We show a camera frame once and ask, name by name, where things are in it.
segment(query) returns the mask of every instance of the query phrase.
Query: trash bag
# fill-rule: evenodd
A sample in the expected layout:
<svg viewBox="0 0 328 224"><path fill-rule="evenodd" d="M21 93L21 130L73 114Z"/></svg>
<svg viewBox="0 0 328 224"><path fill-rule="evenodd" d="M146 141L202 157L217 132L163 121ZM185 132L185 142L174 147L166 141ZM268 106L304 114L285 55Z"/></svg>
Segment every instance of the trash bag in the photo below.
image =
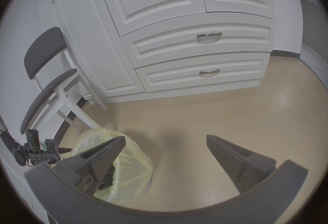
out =
<svg viewBox="0 0 328 224"><path fill-rule="evenodd" d="M101 200L123 207L133 208L141 198L153 173L153 164L138 144L127 135L114 130L96 128L84 132L72 149L72 156L93 148L116 136L125 136L125 147L112 165L93 195ZM114 170L112 185L111 171Z"/></svg>

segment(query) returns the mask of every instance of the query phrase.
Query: beige floor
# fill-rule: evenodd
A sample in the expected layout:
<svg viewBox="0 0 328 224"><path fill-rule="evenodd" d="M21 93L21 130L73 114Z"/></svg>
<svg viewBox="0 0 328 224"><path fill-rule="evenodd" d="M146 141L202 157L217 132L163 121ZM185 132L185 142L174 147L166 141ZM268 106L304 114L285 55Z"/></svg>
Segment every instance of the beige floor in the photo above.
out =
<svg viewBox="0 0 328 224"><path fill-rule="evenodd" d="M328 165L328 92L296 58L271 57L259 87L98 105L83 110L105 128L137 142L154 164L152 184L138 209L181 211L213 205L239 193L206 147L220 136L309 170L306 181L277 223L285 223L318 185ZM88 126L74 120L84 130ZM81 133L70 127L61 146Z"/></svg>

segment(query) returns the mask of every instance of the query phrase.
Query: drawer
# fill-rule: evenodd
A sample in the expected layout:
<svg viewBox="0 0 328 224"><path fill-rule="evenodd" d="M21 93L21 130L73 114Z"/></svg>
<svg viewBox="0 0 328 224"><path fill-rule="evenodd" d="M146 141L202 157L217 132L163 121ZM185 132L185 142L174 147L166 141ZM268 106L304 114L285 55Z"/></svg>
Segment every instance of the drawer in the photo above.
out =
<svg viewBox="0 0 328 224"><path fill-rule="evenodd" d="M232 52L166 61L136 69L147 92L264 77L269 52Z"/></svg>
<svg viewBox="0 0 328 224"><path fill-rule="evenodd" d="M203 37L199 34L222 33ZM223 52L271 52L275 20L231 12L201 13L161 21L121 37L134 68Z"/></svg>

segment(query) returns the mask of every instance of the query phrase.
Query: white chair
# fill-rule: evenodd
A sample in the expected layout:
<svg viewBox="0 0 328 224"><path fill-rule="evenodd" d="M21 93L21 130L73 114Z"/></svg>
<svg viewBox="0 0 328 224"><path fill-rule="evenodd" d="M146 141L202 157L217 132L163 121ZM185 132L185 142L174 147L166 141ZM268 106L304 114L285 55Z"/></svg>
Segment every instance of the white chair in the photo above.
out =
<svg viewBox="0 0 328 224"><path fill-rule="evenodd" d="M81 128L77 127L72 120L60 111L64 105L89 127L99 128L100 126L85 114L67 94L67 91L78 82L83 84L104 111L108 111L107 107L83 80L76 68L72 68L64 74L61 74L52 80L44 89L40 86L39 81L35 77L36 74L61 51L64 52L70 65L74 65L67 51L66 42L60 28L53 27L40 35L30 46L25 55L24 65L26 72L29 78L34 80L39 87L40 94L33 101L22 121L20 128L21 134L24 134L26 129L31 128L40 131L56 113L70 125L82 131Z"/></svg>

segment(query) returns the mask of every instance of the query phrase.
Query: drawer handle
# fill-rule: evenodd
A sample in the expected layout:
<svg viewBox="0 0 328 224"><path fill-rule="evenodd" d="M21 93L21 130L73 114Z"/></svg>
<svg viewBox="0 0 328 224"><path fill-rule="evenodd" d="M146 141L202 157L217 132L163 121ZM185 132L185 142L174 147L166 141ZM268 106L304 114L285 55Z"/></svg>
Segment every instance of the drawer handle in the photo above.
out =
<svg viewBox="0 0 328 224"><path fill-rule="evenodd" d="M198 34L197 35L197 42L202 42L200 38L208 38L208 37L216 37L216 40L219 40L222 36L222 32L219 33L210 33L210 34Z"/></svg>
<svg viewBox="0 0 328 224"><path fill-rule="evenodd" d="M220 70L217 69L217 70L213 70L213 71L199 71L199 74L202 74L202 75L206 75L206 74L215 74L215 73L219 73Z"/></svg>

